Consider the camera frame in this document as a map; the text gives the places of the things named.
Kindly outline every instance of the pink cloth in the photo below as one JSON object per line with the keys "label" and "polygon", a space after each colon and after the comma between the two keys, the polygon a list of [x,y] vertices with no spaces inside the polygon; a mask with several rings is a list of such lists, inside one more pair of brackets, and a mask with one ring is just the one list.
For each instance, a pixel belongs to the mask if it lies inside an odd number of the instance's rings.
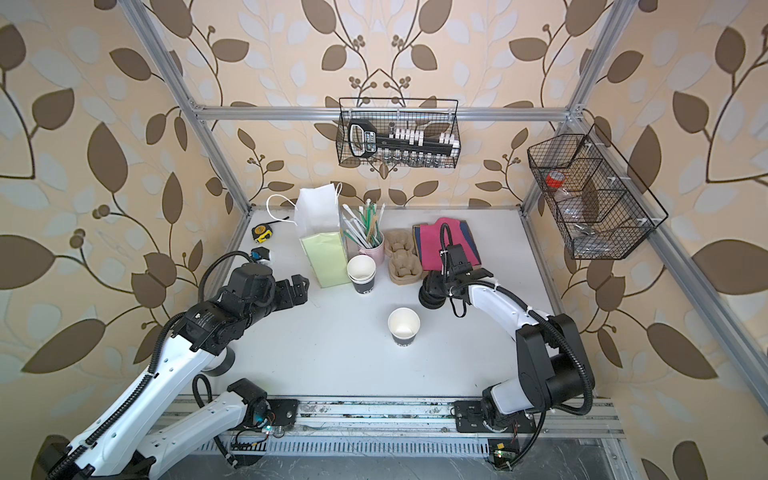
{"label": "pink cloth", "polygon": [[448,228],[451,230],[453,244],[462,246],[464,254],[467,256],[467,260],[469,260],[472,265],[479,265],[480,262],[472,252],[472,248],[469,247],[469,242],[464,238],[462,229],[459,226],[460,222],[455,218],[443,217],[438,219],[433,225],[422,225],[419,228],[422,244],[422,268],[424,270],[442,270],[442,260],[440,259],[440,226],[444,223],[447,223]]}

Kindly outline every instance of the white paper cup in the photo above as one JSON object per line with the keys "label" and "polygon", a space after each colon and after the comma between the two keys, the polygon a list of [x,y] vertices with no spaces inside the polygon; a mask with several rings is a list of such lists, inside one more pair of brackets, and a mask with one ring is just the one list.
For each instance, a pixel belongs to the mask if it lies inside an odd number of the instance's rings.
{"label": "white paper cup", "polygon": [[358,255],[346,264],[346,273],[357,293],[368,293],[373,290],[376,261],[367,255]]}
{"label": "white paper cup", "polygon": [[408,346],[416,338],[422,325],[419,315],[410,308],[401,307],[389,314],[386,321],[392,339],[400,346]]}

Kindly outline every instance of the pink cup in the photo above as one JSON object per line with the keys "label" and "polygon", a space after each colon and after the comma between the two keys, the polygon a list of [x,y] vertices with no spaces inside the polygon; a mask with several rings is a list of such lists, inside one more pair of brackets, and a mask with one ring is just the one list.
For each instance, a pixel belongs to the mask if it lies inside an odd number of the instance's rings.
{"label": "pink cup", "polygon": [[373,258],[373,261],[376,262],[376,265],[381,265],[384,263],[384,242],[381,242],[378,247],[361,248],[357,251],[362,255],[367,255],[368,257]]}

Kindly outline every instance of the light green paper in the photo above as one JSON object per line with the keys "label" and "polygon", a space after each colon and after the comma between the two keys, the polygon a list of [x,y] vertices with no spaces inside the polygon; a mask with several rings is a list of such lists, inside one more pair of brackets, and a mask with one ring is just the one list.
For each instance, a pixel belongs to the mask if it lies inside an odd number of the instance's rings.
{"label": "light green paper", "polygon": [[301,239],[301,244],[321,287],[351,281],[346,274],[346,254],[339,232],[318,233]]}

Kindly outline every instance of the ventilation grate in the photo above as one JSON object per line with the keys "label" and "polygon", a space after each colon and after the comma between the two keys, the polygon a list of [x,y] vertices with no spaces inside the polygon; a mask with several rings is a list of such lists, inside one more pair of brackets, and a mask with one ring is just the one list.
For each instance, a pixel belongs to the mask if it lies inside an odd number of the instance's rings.
{"label": "ventilation grate", "polygon": [[[239,442],[257,441],[259,436],[240,435]],[[222,438],[224,444],[229,439]],[[218,453],[213,440],[206,442],[195,453]],[[487,439],[377,439],[364,437],[325,437],[322,439],[270,438],[248,450],[236,451],[242,455],[301,455],[301,456],[370,456],[370,457],[473,457],[488,456]]]}

